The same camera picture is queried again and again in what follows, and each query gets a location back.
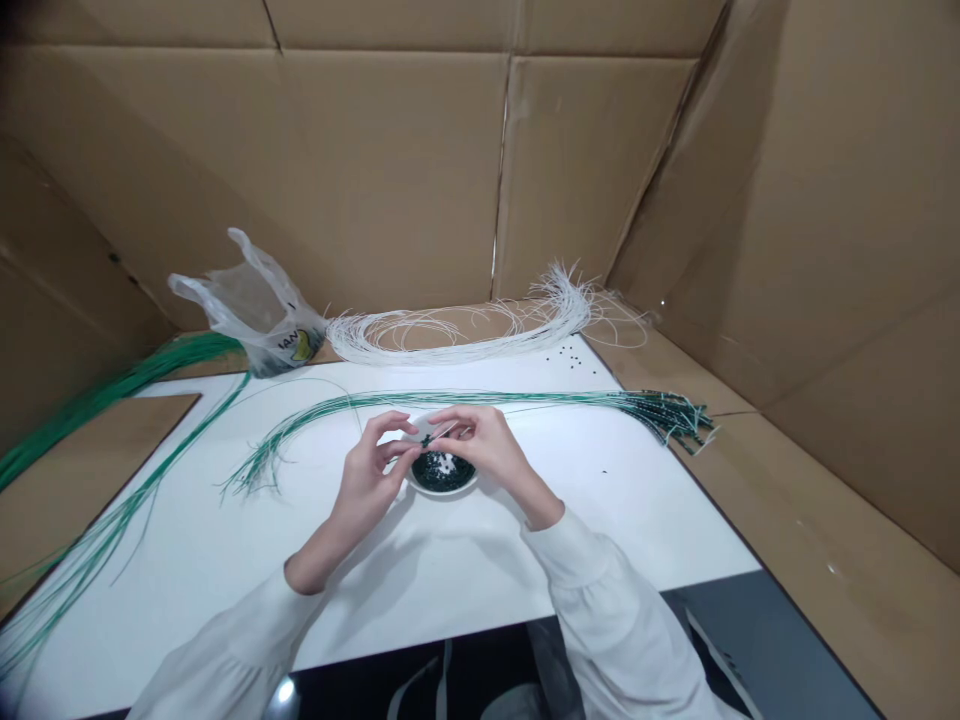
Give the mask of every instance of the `white wire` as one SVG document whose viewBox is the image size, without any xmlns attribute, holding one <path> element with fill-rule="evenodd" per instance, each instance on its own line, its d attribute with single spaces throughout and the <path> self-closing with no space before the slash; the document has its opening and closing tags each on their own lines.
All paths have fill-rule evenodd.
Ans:
<svg viewBox="0 0 960 720">
<path fill-rule="evenodd" d="M 632 313 L 614 300 L 601 295 L 592 282 L 578 280 L 574 283 L 572 275 L 575 269 L 576 265 L 567 272 L 557 263 L 551 265 L 549 272 L 541 277 L 541 281 L 531 286 L 531 294 L 537 297 L 523 309 L 514 303 L 497 300 L 487 303 L 482 309 L 456 307 L 419 311 L 394 310 L 373 315 L 341 315 L 330 322 L 327 340 L 342 359 L 359 365 L 375 366 L 453 365 L 534 352 L 552 347 L 567 336 L 598 322 L 606 322 L 613 327 L 614 342 L 596 342 L 616 347 L 643 345 L 646 342 L 645 315 Z M 609 317 L 607 311 L 611 306 L 624 317 Z M 450 310 L 469 312 L 470 321 L 475 327 L 478 315 L 485 319 L 489 319 L 491 315 L 503 316 L 509 321 L 509 327 L 502 337 L 458 345 L 458 341 L 467 338 L 456 323 L 435 317 L 436 313 L 447 314 Z M 615 322 L 629 322 L 639 326 L 644 334 L 643 343 L 619 345 Z M 536 324 L 536 327 L 527 329 L 533 324 Z M 408 350 L 407 337 L 414 328 L 439 332 L 450 344 L 437 348 Z M 389 341 L 392 348 L 384 347 L 385 341 Z"/>
</svg>

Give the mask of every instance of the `right hand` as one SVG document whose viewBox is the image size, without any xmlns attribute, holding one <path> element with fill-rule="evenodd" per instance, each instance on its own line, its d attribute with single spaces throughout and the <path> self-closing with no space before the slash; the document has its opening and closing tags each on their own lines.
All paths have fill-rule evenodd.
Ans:
<svg viewBox="0 0 960 720">
<path fill-rule="evenodd" d="M 527 516 L 534 530 L 543 530 L 563 517 L 564 505 L 534 469 L 497 408 L 454 405 L 429 418 L 445 430 L 456 425 L 446 437 L 437 438 L 427 450 L 462 457 L 503 487 Z"/>
</svg>

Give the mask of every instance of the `green cable strand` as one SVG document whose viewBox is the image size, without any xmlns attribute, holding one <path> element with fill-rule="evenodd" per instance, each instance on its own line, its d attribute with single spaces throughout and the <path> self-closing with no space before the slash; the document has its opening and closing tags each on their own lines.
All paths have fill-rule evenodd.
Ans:
<svg viewBox="0 0 960 720">
<path fill-rule="evenodd" d="M 65 576 L 58 579 L 52 587 L 43 590 L 38 597 L 31 599 L 23 610 L 17 613 L 0 630 L 0 639 L 3 640 L 3 644 L 11 648 L 10 650 L 5 649 L 0 654 L 0 681 L 9 676 L 21 662 L 28 659 L 46 642 L 64 615 L 100 575 L 100 572 L 119 547 L 133 518 L 149 502 L 150 508 L 140 536 L 140 541 L 143 540 L 147 524 L 150 521 L 149 512 L 153 509 L 153 502 L 156 499 L 160 481 L 203 435 L 207 428 L 227 411 L 249 382 L 250 373 L 246 373 L 237 388 L 184 438 L 176 449 L 160 463 L 157 469 L 150 473 L 144 483 L 116 508 L 97 520 L 73 546 L 61 548 L 40 563 L 0 583 L 0 587 L 2 587 L 3 584 L 22 578 L 27 574 L 40 575 L 67 556 L 64 561 Z M 131 558 L 139 544 L 138 541 L 137 546 L 131 552 Z"/>
<path fill-rule="evenodd" d="M 217 418 L 227 411 L 249 381 L 250 374 L 247 373 L 240 385 L 204 418 L 130 497 L 100 518 L 71 548 L 62 548 L 33 567 L 0 583 L 2 586 L 26 573 L 41 574 L 61 561 L 65 565 L 65 576 L 57 580 L 52 587 L 42 591 L 38 597 L 33 598 L 0 630 L 0 640 L 7 648 L 11 648 L 0 653 L 0 681 L 43 646 L 66 613 L 113 557 L 137 513 L 148 502 L 150 503 L 148 513 L 152 510 L 159 484 L 173 464 Z M 697 452 L 691 447 L 691 443 L 699 448 L 705 446 L 706 441 L 700 437 L 701 431 L 714 429 L 713 422 L 704 413 L 705 406 L 693 405 L 682 395 L 659 391 L 503 393 L 442 390 L 344 394 L 298 412 L 280 423 L 244 461 L 240 469 L 223 484 L 221 492 L 239 494 L 250 493 L 264 486 L 276 488 L 277 471 L 282 460 L 282 451 L 287 443 L 311 423 L 335 413 L 383 405 L 418 407 L 511 403 L 534 403 L 544 406 L 584 405 L 619 410 L 642 423 L 663 444 L 666 445 L 673 437 L 690 453 Z M 146 532 L 147 523 L 149 523 L 149 514 L 141 533 L 141 541 L 143 533 Z"/>
<path fill-rule="evenodd" d="M 317 420 L 344 410 L 378 405 L 417 407 L 420 405 L 505 405 L 540 403 L 546 405 L 593 405 L 620 410 L 642 423 L 664 445 L 674 438 L 691 455 L 706 442 L 701 429 L 714 430 L 713 421 L 704 413 L 706 407 L 694 405 L 682 395 L 654 390 L 584 392 L 584 393 L 505 393 L 487 391 L 410 391 L 400 393 L 358 393 L 325 400 L 277 425 L 260 443 L 243 465 L 223 483 L 221 492 L 250 494 L 263 487 L 277 486 L 277 471 L 282 452 L 304 428 Z"/>
<path fill-rule="evenodd" d="M 242 349 L 237 340 L 219 333 L 190 335 L 168 342 L 120 377 L 75 397 L 42 427 L 4 455 L 0 459 L 0 492 L 50 448 L 114 403 L 136 395 L 147 385 L 176 370 Z"/>
</svg>

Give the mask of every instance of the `white shirt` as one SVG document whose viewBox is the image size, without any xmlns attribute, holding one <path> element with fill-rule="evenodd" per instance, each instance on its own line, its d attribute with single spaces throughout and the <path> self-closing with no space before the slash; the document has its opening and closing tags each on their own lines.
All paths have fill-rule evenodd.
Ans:
<svg viewBox="0 0 960 720">
<path fill-rule="evenodd" d="M 588 718 L 743 717 L 710 692 L 676 617 L 612 540 L 569 509 L 522 536 L 549 579 Z M 259 720 L 321 597 L 297 594 L 278 569 L 164 659 L 128 720 Z"/>
</svg>

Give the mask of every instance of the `white plastic bag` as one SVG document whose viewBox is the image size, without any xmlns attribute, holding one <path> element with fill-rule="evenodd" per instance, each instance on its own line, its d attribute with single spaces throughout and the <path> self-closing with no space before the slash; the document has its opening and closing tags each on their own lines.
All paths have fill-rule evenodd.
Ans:
<svg viewBox="0 0 960 720">
<path fill-rule="evenodd" d="M 173 274 L 170 289 L 203 307 L 210 329 L 236 338 L 247 351 L 254 377 L 273 377 L 312 358 L 327 321 L 307 305 L 276 260 L 242 230 L 227 230 L 246 262 L 207 273 L 209 280 Z"/>
</svg>

